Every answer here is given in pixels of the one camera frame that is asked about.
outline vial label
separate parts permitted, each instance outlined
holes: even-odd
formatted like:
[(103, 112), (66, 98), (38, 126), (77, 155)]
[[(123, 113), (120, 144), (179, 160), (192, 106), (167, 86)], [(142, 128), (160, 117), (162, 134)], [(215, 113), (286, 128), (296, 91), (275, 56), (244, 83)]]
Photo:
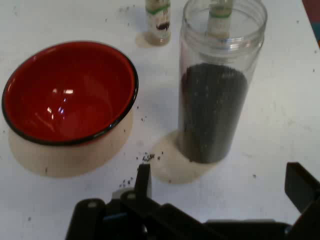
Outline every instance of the vial label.
[(231, 8), (212, 7), (209, 13), (208, 33), (219, 38), (229, 38)]
[(155, 37), (165, 39), (170, 36), (170, 4), (155, 10), (146, 9), (148, 30)]

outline dark seeds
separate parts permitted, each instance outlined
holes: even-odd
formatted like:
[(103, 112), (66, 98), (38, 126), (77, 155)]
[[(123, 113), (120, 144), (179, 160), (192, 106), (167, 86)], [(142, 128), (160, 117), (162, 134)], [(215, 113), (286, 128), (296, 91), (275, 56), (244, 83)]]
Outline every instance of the dark seeds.
[(210, 163), (228, 154), (247, 90), (245, 76), (227, 66), (186, 70), (179, 100), (179, 146), (186, 157)]

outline green label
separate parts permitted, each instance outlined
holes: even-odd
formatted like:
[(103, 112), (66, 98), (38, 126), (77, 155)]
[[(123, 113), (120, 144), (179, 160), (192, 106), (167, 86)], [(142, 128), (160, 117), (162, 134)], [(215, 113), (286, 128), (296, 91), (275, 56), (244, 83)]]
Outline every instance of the green label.
[(147, 11), (147, 13), (151, 14), (151, 15), (156, 15), (158, 12), (164, 11), (166, 9), (168, 9), (170, 7), (170, 4), (164, 5), (162, 7), (159, 7), (155, 10), (149, 10), (147, 8), (145, 8), (145, 10)]

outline black bowl rim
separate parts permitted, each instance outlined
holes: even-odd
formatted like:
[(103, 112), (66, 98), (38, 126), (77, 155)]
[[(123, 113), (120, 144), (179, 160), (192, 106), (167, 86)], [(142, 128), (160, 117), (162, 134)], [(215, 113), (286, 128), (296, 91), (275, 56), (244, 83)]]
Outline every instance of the black bowl rim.
[[(43, 140), (43, 139), (39, 139), (39, 138), (36, 138), (36, 137), (33, 137), (33, 136), (30, 136), (30, 135), (27, 135), (26, 133), (24, 133), (22, 130), (18, 129), (17, 127), (14, 126), (14, 124), (10, 121), (7, 113), (6, 113), (6, 110), (5, 110), (5, 92), (8, 88), (8, 83), (9, 83), (9, 79), (11, 79), (11, 77), (16, 73), (16, 71), (28, 60), (30, 59), (32, 56), (48, 49), (48, 48), (52, 48), (54, 46), (59, 46), (59, 45), (62, 45), (62, 44), (71, 44), (71, 43), (94, 43), (94, 44), (101, 44), (101, 45), (105, 45), (107, 47), (110, 47), (110, 48), (113, 48), (114, 50), (118, 51), (121, 55), (123, 55), (129, 62), (131, 68), (132, 68), (132, 71), (133, 71), (133, 75), (134, 75), (134, 89), (133, 89), (133, 94), (132, 94), (132, 97), (130, 99), (130, 102), (129, 104), (126, 106), (126, 108), (124, 109), (124, 111), (119, 115), (119, 117), (114, 120), (109, 126), (99, 130), (98, 132), (96, 133), (93, 133), (89, 136), (85, 136), (85, 137), (81, 137), (81, 138), (76, 138), (76, 139), (72, 139), (72, 140), (68, 140), (68, 141), (47, 141), (47, 140)], [(139, 89), (139, 79), (138, 79), (138, 74), (137, 74), (137, 70), (134, 66), (134, 64), (131, 62), (131, 60), (122, 52), (120, 51), (119, 49), (115, 48), (114, 46), (111, 46), (111, 45), (108, 45), (108, 44), (105, 44), (103, 42), (98, 42), (98, 41), (87, 41), (87, 40), (77, 40), (77, 41), (66, 41), (66, 42), (61, 42), (61, 43), (58, 43), (58, 44), (55, 44), (55, 45), (51, 45), (51, 46), (48, 46), (40, 51), (38, 51), (37, 53), (31, 55), (31, 57), (28, 57), (25, 61), (23, 61), (14, 71), (13, 73), (10, 75), (10, 77), (8, 78), (8, 81), (6, 82), (5, 84), (5, 87), (3, 89), (3, 93), (2, 93), (2, 101), (1, 101), (1, 106), (2, 106), (2, 113), (3, 113), (3, 116), (4, 116), (4, 119), (6, 121), (6, 123), (9, 125), (9, 127), (16, 133), (18, 134), (20, 137), (30, 141), (30, 142), (33, 142), (33, 143), (36, 143), (36, 144), (41, 144), (41, 145), (47, 145), (47, 146), (71, 146), (71, 145), (79, 145), (79, 144), (83, 144), (83, 143), (86, 143), (86, 142), (89, 142), (89, 141), (92, 141), (106, 133), (108, 133), (109, 131), (111, 131), (116, 125), (118, 125), (118, 123), (120, 123), (120, 121), (122, 119), (125, 118), (125, 116), (128, 114), (128, 112), (131, 110), (132, 106), (134, 105), (135, 101), (136, 101), (136, 98), (137, 98), (137, 95), (138, 95), (138, 89)]]

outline red bowl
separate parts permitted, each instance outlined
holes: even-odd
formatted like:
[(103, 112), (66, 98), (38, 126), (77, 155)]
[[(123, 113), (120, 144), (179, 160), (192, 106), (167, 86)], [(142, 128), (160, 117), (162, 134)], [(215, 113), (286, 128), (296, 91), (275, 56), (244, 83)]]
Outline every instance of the red bowl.
[(44, 145), (73, 145), (110, 131), (129, 112), (138, 75), (117, 49), (75, 41), (46, 48), (11, 75), (2, 111), (21, 137)]

